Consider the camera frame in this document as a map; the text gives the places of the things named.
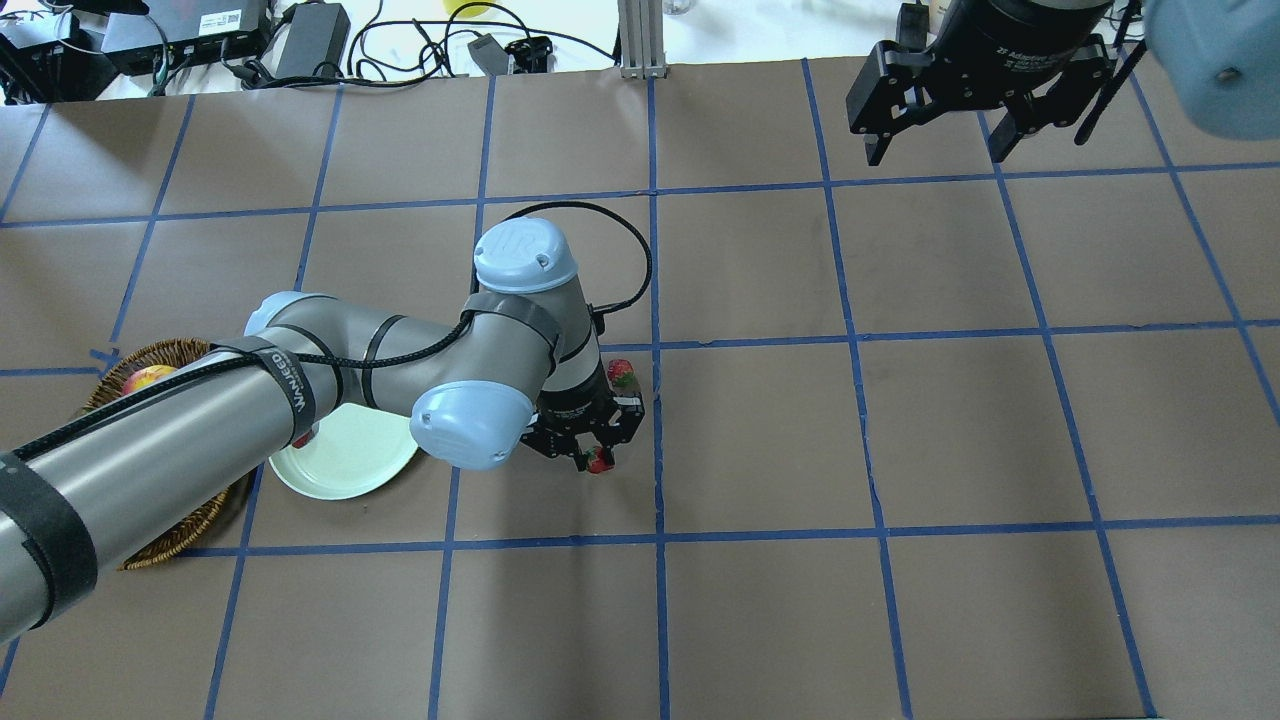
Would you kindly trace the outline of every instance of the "woven basket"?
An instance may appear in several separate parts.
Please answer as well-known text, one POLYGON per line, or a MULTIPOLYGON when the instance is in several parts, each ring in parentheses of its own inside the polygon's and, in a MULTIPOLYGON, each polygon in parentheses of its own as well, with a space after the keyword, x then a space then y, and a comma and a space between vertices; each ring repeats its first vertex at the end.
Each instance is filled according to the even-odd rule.
MULTIPOLYGON (((164 340, 148 345, 142 350, 120 360, 102 382, 93 389, 82 413, 96 410, 113 400, 120 397, 124 382, 129 375, 150 365, 172 365, 182 368, 200 360, 209 352, 209 342, 197 338, 164 340)), ((172 559, 183 550, 187 550, 202 536, 221 514, 223 507, 230 497, 230 488, 215 495, 209 502, 201 505, 191 515, 183 518, 177 525, 169 528, 163 536, 151 541, 150 544, 137 551, 120 565, 120 570, 136 570, 157 565, 172 559)))

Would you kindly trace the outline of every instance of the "white plate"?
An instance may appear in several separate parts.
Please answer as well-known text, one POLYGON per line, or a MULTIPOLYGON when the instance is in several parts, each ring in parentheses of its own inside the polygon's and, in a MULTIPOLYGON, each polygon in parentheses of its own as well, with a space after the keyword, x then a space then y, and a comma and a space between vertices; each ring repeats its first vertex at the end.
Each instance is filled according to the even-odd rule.
POLYGON ((417 452, 408 418, 346 404, 316 423, 311 442, 273 455, 289 488, 316 500, 348 500, 396 477, 417 452))

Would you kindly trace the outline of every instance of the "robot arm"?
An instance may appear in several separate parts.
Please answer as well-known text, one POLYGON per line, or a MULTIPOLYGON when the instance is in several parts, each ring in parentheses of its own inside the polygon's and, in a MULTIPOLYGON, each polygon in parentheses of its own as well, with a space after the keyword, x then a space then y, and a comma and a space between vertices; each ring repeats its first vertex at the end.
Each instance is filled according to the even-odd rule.
POLYGON ((507 220, 477 245, 476 273, 483 292, 453 329, 274 295, 246 337, 0 454, 0 642, 78 601, 99 570, 343 402, 408 416, 428 454, 463 469, 495 468, 521 441, 582 469, 576 434, 594 433, 605 452, 630 441, 644 406, 609 388, 563 234, 507 220))

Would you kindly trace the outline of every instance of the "yellow object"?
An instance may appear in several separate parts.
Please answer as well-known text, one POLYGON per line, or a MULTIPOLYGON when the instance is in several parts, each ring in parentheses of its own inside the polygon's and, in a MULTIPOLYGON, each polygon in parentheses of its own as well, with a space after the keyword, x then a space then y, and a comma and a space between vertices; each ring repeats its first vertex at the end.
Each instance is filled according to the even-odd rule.
MULTIPOLYGON (((444 12, 445 12, 445 14, 448 14, 449 17, 452 17, 453 13, 454 13, 454 10, 457 10, 462 5, 466 5, 470 0, 443 0, 443 1, 444 1, 444 12)), ((488 9, 489 8, 486 8, 484 5, 476 5, 475 8, 467 8, 466 10, 462 10, 461 13, 458 13, 458 18, 475 18, 477 15, 483 15, 484 12, 488 10, 488 9)))

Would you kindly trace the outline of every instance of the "power adapter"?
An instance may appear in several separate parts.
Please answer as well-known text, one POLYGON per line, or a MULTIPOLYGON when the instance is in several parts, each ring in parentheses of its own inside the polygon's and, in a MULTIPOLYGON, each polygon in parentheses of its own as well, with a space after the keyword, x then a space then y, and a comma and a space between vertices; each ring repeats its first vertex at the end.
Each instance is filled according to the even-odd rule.
POLYGON ((303 3, 291 10, 293 20, 275 77, 334 77, 351 31, 347 10, 337 3, 303 3))

